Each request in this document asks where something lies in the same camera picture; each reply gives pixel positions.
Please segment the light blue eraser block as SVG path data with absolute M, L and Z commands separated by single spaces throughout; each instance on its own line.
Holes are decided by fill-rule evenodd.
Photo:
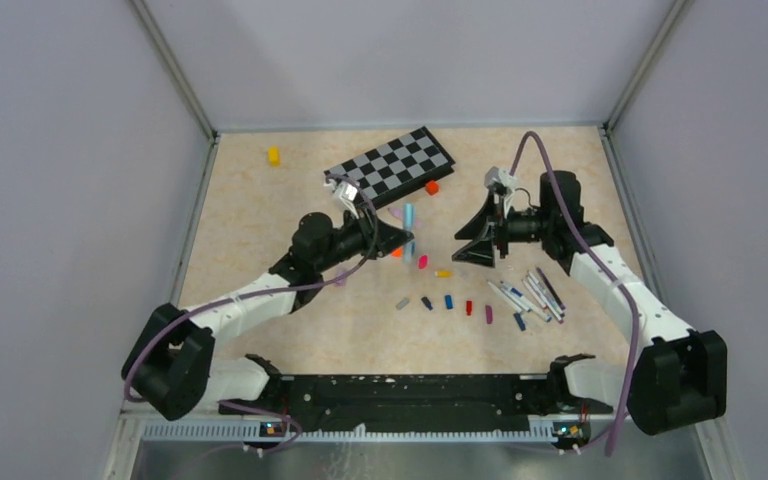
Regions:
M 415 228 L 415 208 L 411 203 L 406 203 L 402 209 L 403 229 L 411 235 Z M 411 264 L 415 256 L 416 242 L 412 235 L 411 239 L 404 245 L 402 259 L 406 264 Z

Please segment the purple gel pen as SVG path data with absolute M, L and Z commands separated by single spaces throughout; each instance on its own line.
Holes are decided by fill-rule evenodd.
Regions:
M 554 303 L 557 305 L 560 311 L 565 311 L 566 307 L 563 301 L 560 299 L 559 295 L 557 294 L 556 290 L 554 289 L 553 285 L 549 281 L 544 271 L 540 267 L 537 267 L 536 270 L 537 270 L 537 275 L 540 277 L 542 284 L 545 286 L 545 288 L 551 295 Z

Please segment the purple whiteboard marker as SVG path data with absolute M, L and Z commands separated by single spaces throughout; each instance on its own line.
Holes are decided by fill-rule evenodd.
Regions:
M 527 276 L 532 284 L 532 287 L 539 293 L 547 307 L 558 317 L 563 317 L 563 311 L 559 304 L 555 301 L 549 290 L 538 280 L 537 276 L 531 272 L 527 272 Z

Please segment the white marker blue cap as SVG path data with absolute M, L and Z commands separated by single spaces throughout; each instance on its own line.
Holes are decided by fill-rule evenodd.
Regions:
M 529 300 L 521 291 L 507 282 L 500 282 L 503 293 L 514 302 L 521 310 L 532 313 L 545 323 L 552 321 L 552 316 L 542 307 Z

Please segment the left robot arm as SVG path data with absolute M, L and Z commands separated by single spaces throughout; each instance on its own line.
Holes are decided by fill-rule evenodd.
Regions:
M 126 399 L 146 402 L 170 421 L 225 400 L 243 400 L 257 413 L 274 410 L 281 388 L 265 366 L 244 359 L 222 370 L 213 364 L 216 349 L 309 304 L 331 268 L 354 257 L 386 256 L 413 238 L 373 213 L 345 213 L 341 227 L 324 213 L 305 215 L 288 252 L 252 283 L 201 306 L 166 303 L 151 313 L 122 367 Z

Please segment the white marker grey cap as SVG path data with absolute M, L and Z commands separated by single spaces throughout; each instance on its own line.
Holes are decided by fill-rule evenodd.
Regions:
M 506 290 L 502 285 L 492 280 L 486 281 L 491 291 L 496 294 L 506 305 L 508 305 L 515 313 L 525 314 L 529 310 L 518 300 L 516 300 L 512 293 Z

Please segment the white marker with pink band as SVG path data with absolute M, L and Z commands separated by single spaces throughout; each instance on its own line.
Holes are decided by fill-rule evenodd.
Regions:
M 554 303 L 551 295 L 540 285 L 536 287 L 536 290 L 538 294 L 540 295 L 542 301 L 546 304 L 547 308 L 551 312 L 551 314 L 554 316 L 554 318 L 560 323 L 564 323 L 564 316 L 563 312 L 559 310 L 557 305 Z

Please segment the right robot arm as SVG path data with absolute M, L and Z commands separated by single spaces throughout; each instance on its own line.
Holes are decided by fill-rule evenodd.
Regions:
M 517 210 L 519 185 L 491 168 L 479 211 L 455 235 L 465 241 L 452 258 L 488 268 L 513 243 L 537 243 L 624 334 L 631 362 L 610 366 L 591 356 L 558 358 L 546 385 L 549 404 L 572 412 L 585 400 L 630 415 L 654 436 L 723 416 L 727 409 L 728 349 L 714 330 L 700 332 L 664 305 L 628 267 L 612 237 L 584 218 L 581 184 L 570 171 L 544 173 L 536 207 Z

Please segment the pink eraser block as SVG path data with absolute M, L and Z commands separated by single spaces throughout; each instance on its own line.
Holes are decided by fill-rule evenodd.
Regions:
M 403 213 L 402 207 L 389 207 L 387 211 L 392 217 L 398 219 L 399 221 L 404 220 L 404 213 Z

